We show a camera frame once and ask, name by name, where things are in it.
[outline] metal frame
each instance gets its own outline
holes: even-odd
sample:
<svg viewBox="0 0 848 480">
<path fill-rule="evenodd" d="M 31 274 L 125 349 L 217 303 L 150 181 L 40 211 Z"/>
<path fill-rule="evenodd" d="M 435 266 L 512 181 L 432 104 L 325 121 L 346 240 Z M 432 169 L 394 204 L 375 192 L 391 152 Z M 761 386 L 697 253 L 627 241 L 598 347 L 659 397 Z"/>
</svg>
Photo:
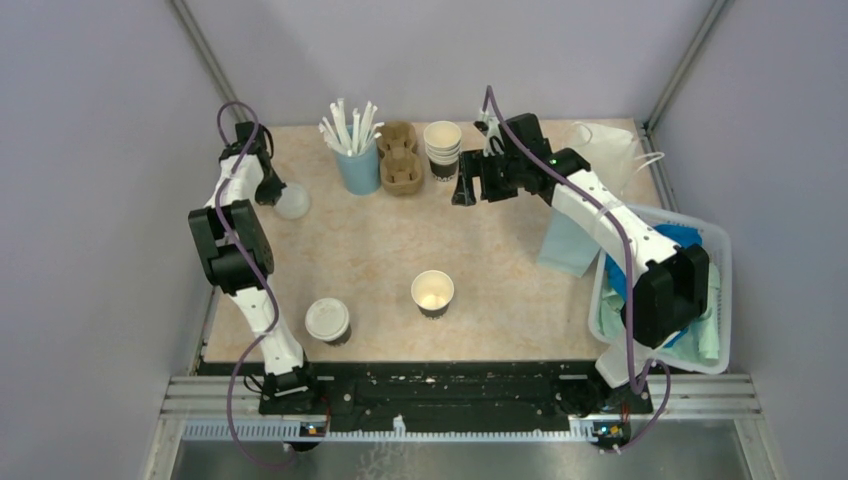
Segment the metal frame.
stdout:
<svg viewBox="0 0 848 480">
<path fill-rule="evenodd" d="M 209 292 L 209 299 L 206 302 L 206 313 L 203 315 L 203 323 L 197 329 L 197 343 L 194 346 L 194 356 L 191 357 L 191 362 L 186 365 L 186 369 L 180 373 L 192 375 L 197 371 L 203 355 L 206 353 L 206 345 L 208 344 L 209 335 L 212 330 L 212 321 L 215 319 L 215 309 L 218 306 L 221 290 L 212 288 Z"/>
<path fill-rule="evenodd" d="M 148 460 L 145 480 L 170 478 L 179 445 L 186 441 L 230 441 L 226 424 L 226 395 L 229 377 L 174 377 L 162 405 L 154 448 Z M 650 375 L 648 386 L 655 397 L 665 394 L 665 376 Z M 300 436 L 302 422 L 321 422 L 320 415 L 268 417 L 258 412 L 259 394 L 237 384 L 233 417 L 240 438 L 268 442 L 316 442 Z M 631 415 L 647 420 L 652 414 Z M 407 432 L 402 419 L 386 432 L 333 433 L 325 442 L 584 442 L 594 441 L 592 423 L 615 421 L 618 415 L 595 414 L 571 417 L 569 431 L 521 433 L 417 433 Z M 777 449 L 771 442 L 751 378 L 746 374 L 674 375 L 666 421 L 732 420 L 739 432 L 753 480 L 786 478 Z"/>
<path fill-rule="evenodd" d="M 227 79 L 223 68 L 212 52 L 200 26 L 185 0 L 167 0 L 174 15 L 188 37 L 204 69 L 212 80 L 218 95 L 224 102 L 236 100 L 235 90 Z M 641 136 L 647 152 L 659 151 L 656 130 L 662 122 L 671 102 L 697 62 L 707 40 L 718 21 L 732 4 L 732 0 L 714 0 L 704 21 L 669 79 L 650 117 L 642 124 Z M 237 121 L 247 119 L 241 108 L 233 109 Z M 664 208 L 678 211 L 677 201 L 665 171 L 663 162 L 651 165 L 651 174 L 660 194 Z M 217 300 L 213 296 L 211 303 Z M 205 344 L 209 319 L 201 338 L 201 349 Z M 145 480 L 171 478 L 177 459 L 180 441 L 186 439 L 221 439 L 222 422 L 225 422 L 225 397 L 227 377 L 175 377 L 171 381 L 163 402 L 159 424 L 151 447 L 144 473 Z M 650 376 L 649 388 L 655 395 L 665 392 L 665 379 Z M 318 421 L 316 418 L 263 417 L 258 413 L 259 395 L 247 391 L 240 385 L 235 391 L 235 417 L 237 428 L 247 438 L 269 441 L 305 441 L 299 437 L 294 425 L 301 421 Z M 325 441 L 586 441 L 591 439 L 584 422 L 614 420 L 609 415 L 590 415 L 585 419 L 573 419 L 570 432 L 554 432 L 553 435 L 527 433 L 519 435 L 456 435 L 416 434 L 406 432 L 396 424 L 391 432 L 371 432 L 363 435 L 331 434 Z M 650 415 L 632 415 L 634 419 L 647 419 Z M 674 375 L 668 411 L 660 421 L 689 420 L 733 420 L 742 444 L 743 453 L 753 480 L 787 478 L 779 450 L 765 422 L 751 379 L 746 374 L 719 376 Z"/>
</svg>

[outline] plastic lid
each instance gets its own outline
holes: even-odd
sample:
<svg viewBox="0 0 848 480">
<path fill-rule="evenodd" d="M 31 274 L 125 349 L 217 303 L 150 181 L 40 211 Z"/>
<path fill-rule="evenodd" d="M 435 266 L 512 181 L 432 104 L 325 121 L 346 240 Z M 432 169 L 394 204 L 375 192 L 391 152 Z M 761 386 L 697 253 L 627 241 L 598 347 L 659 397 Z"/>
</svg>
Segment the plastic lid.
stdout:
<svg viewBox="0 0 848 480">
<path fill-rule="evenodd" d="M 309 193 L 307 193 L 305 188 L 297 183 L 287 183 L 286 188 L 282 191 L 282 195 L 280 195 L 280 199 L 274 205 L 274 210 L 281 217 L 294 220 L 306 215 L 306 212 L 309 211 L 310 204 Z"/>
<path fill-rule="evenodd" d="M 306 311 L 306 330 L 325 342 L 341 337 L 350 325 L 347 307 L 335 298 L 322 298 Z"/>
</svg>

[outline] towel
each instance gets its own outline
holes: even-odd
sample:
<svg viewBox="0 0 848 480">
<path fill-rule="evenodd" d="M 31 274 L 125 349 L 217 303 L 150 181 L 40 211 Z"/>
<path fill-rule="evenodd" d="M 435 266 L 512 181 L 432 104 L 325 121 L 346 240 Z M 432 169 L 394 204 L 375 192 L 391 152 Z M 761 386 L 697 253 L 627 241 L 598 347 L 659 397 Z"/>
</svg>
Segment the towel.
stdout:
<svg viewBox="0 0 848 480">
<path fill-rule="evenodd" d="M 718 268 L 713 264 L 710 264 L 708 285 L 707 310 L 698 320 L 692 322 L 689 328 L 682 330 L 672 341 L 666 343 L 662 349 L 663 353 L 702 365 L 718 359 L 718 292 L 721 288 L 721 279 Z M 623 334 L 621 309 L 624 308 L 624 299 L 612 288 L 609 278 L 601 287 L 599 302 L 598 331 L 609 339 Z"/>
<path fill-rule="evenodd" d="M 582 277 L 601 246 L 567 215 L 551 209 L 551 223 L 536 263 Z"/>
</svg>

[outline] floor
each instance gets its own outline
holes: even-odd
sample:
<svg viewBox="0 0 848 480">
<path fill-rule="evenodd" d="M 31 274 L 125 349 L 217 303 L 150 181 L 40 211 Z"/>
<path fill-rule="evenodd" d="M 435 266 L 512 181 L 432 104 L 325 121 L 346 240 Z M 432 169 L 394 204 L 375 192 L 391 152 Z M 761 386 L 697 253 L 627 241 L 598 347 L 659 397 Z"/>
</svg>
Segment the floor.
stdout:
<svg viewBox="0 0 848 480">
<path fill-rule="evenodd" d="M 282 461 L 281 444 L 248 444 Z M 329 443 L 284 472 L 250 464 L 230 442 L 184 442 L 172 480 L 549 480 L 750 478 L 732 421 L 660 422 L 638 447 L 599 455 L 586 443 Z"/>
</svg>

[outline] blue cup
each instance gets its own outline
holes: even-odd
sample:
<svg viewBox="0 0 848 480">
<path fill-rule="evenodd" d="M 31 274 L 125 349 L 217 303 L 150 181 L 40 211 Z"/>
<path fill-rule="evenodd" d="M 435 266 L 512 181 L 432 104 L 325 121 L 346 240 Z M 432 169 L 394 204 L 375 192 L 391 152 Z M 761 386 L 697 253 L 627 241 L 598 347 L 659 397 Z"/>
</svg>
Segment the blue cup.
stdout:
<svg viewBox="0 0 848 480">
<path fill-rule="evenodd" d="M 348 133 L 351 130 L 352 127 L 348 126 Z M 342 155 L 335 151 L 334 153 L 336 154 L 336 166 L 339 167 L 339 173 L 342 174 L 342 180 L 344 180 L 348 192 L 354 195 L 368 195 L 380 188 L 380 161 L 377 158 L 376 140 L 371 142 L 371 145 L 364 152 L 355 157 Z"/>
</svg>

